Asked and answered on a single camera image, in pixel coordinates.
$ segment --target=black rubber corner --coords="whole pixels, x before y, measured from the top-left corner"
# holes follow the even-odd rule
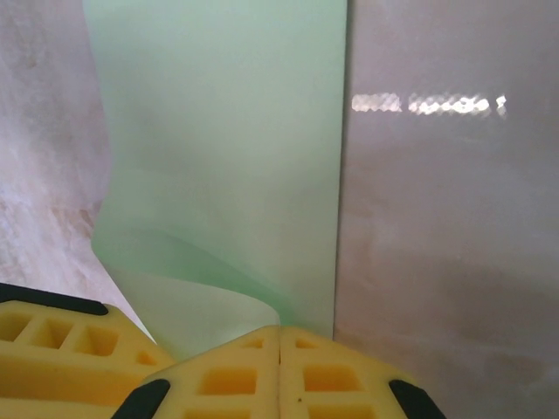
[[[55,292],[33,290],[23,286],[0,284],[0,303],[7,301],[22,301],[24,303],[37,304],[61,308],[72,312],[104,316],[108,309],[99,301],[92,299],[80,299],[69,295],[57,294]]]
[[[392,380],[389,385],[408,419],[446,419],[422,388],[402,380]]]
[[[167,392],[167,380],[153,380],[128,395],[111,419],[153,419]]]

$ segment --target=glossy surface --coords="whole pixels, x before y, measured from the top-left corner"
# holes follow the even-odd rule
[[[558,17],[354,4],[336,337],[449,417],[557,416]]]

